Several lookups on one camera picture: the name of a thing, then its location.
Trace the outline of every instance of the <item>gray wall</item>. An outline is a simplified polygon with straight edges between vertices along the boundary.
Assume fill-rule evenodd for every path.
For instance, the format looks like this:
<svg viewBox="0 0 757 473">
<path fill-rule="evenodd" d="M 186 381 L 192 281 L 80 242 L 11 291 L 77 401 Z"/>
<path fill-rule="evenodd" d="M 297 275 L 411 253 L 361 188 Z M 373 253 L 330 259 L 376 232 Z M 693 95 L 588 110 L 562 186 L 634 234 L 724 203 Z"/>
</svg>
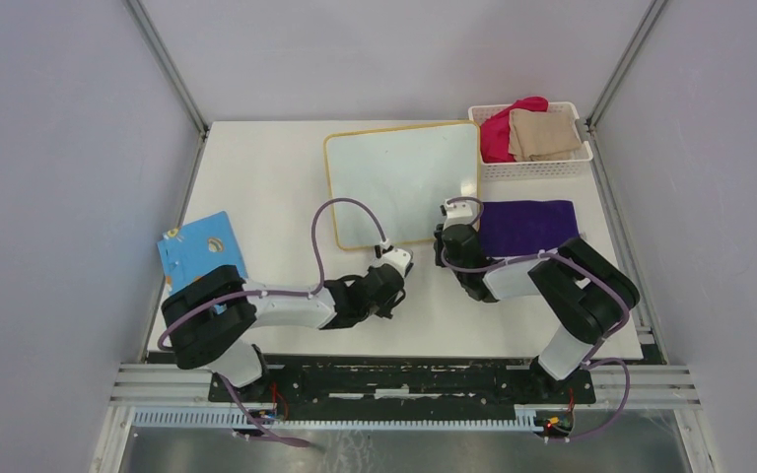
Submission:
<svg viewBox="0 0 757 473">
<path fill-rule="evenodd" d="M 757 1 L 671 2 L 599 138 L 669 354 L 757 471 Z"/>
<path fill-rule="evenodd" d="M 0 472 L 87 470 L 195 145 L 121 1 L 0 2 Z"/>
<path fill-rule="evenodd" d="M 650 0 L 144 0 L 208 120 L 587 115 Z"/>
</svg>

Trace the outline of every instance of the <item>plastic basket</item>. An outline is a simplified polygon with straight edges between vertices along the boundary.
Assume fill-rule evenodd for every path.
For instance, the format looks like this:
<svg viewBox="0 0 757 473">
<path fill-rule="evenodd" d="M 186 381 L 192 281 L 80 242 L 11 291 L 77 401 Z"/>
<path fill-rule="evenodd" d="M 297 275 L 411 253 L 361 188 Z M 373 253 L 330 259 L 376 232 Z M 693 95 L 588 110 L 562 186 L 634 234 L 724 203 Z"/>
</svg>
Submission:
<svg viewBox="0 0 757 473">
<path fill-rule="evenodd" d="M 468 109 L 468 119 L 482 125 L 484 121 L 509 105 L 475 105 Z M 576 106 L 568 101 L 551 101 L 547 111 L 552 113 L 567 113 L 573 121 L 579 119 Z M 576 124 L 573 131 L 577 133 Z M 566 161 L 544 161 L 533 163 L 480 163 L 480 178 L 482 180 L 517 180 L 517 179 L 546 179 L 554 177 L 573 177 L 590 171 L 590 160 L 593 150 L 590 143 L 582 142 L 582 147 L 571 154 Z"/>
</svg>

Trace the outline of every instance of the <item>brown towel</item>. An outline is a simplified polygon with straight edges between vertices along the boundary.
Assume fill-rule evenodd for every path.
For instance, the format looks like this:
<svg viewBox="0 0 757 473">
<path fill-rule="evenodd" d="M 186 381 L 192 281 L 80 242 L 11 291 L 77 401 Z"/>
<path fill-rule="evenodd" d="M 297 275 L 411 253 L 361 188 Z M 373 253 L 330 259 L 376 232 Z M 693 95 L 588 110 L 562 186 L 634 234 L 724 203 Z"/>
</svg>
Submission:
<svg viewBox="0 0 757 473">
<path fill-rule="evenodd" d="M 510 111 L 510 147 L 515 161 L 565 161 L 582 145 L 567 113 Z"/>
</svg>

